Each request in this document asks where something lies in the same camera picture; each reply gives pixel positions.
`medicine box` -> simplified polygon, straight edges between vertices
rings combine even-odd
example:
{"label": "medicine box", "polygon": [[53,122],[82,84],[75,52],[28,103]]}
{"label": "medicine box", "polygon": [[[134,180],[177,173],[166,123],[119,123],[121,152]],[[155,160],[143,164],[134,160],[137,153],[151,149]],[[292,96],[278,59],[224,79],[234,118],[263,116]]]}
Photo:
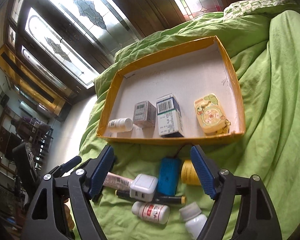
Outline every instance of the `medicine box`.
{"label": "medicine box", "polygon": [[133,123],[139,127],[155,126],[156,108],[149,101],[135,104],[133,113]]}
{"label": "medicine box", "polygon": [[158,129],[161,137],[183,137],[180,106],[173,94],[157,99]]}

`blue power bank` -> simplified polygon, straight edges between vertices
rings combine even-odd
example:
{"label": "blue power bank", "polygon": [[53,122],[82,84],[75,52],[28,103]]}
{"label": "blue power bank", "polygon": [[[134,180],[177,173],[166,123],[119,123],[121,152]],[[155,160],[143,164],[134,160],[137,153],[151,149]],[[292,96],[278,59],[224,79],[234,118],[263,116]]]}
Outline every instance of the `blue power bank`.
{"label": "blue power bank", "polygon": [[175,196],[181,160],[163,158],[161,160],[157,191],[167,196]]}

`black pen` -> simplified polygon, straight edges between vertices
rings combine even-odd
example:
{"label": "black pen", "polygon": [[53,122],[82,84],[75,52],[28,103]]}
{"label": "black pen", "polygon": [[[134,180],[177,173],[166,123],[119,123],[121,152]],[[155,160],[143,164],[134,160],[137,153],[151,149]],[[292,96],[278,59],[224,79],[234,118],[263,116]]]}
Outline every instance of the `black pen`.
{"label": "black pen", "polygon": [[[129,191],[116,190],[115,194],[117,195],[117,197],[125,199],[125,200],[129,200],[132,202],[138,201],[137,199],[130,197]],[[171,205],[171,204],[184,205],[184,204],[186,204],[186,196],[171,197],[171,196],[155,194],[151,203],[162,204],[162,205]]]}

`metal screw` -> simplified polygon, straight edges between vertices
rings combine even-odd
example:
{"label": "metal screw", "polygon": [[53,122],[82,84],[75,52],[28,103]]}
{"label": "metal screw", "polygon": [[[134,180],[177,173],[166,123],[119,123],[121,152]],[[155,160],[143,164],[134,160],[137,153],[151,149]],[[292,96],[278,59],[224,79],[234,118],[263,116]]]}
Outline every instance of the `metal screw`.
{"label": "metal screw", "polygon": [[51,175],[50,174],[46,174],[44,177],[43,177],[44,180],[49,180],[51,179]]}
{"label": "metal screw", "polygon": [[220,173],[221,173],[222,175],[228,175],[228,174],[229,174],[229,171],[226,170],[226,169],[221,169],[221,170],[220,170]]}
{"label": "metal screw", "polygon": [[255,181],[259,181],[260,180],[260,177],[258,175],[253,175],[252,178],[255,180]]}
{"label": "metal screw", "polygon": [[84,174],[84,169],[77,169],[77,170],[75,171],[75,174],[77,174],[77,175],[82,175],[82,174]]}

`blue gripper pad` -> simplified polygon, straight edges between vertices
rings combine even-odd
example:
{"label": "blue gripper pad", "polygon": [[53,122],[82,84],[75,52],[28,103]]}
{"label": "blue gripper pad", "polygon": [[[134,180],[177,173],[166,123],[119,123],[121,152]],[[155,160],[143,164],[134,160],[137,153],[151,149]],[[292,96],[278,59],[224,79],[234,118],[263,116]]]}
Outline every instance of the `blue gripper pad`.
{"label": "blue gripper pad", "polygon": [[73,169],[75,166],[79,165],[80,162],[81,162],[81,157],[76,156],[76,157],[73,157],[68,162],[64,163],[62,166],[62,169],[61,169],[61,175],[65,174],[69,170]]}
{"label": "blue gripper pad", "polygon": [[199,145],[192,146],[190,157],[204,193],[206,195],[209,195],[210,198],[214,200],[217,196],[217,192],[214,187],[215,176],[212,174],[212,171],[209,169],[208,164],[205,161],[205,159],[207,160],[207,157],[205,157],[205,153]]}
{"label": "blue gripper pad", "polygon": [[90,188],[88,190],[88,195],[90,198],[93,198],[96,194],[99,194],[102,189],[103,183],[105,182],[106,176],[114,161],[113,148],[106,145],[98,158],[101,158],[101,160],[96,166],[96,169],[94,170],[90,179]]}

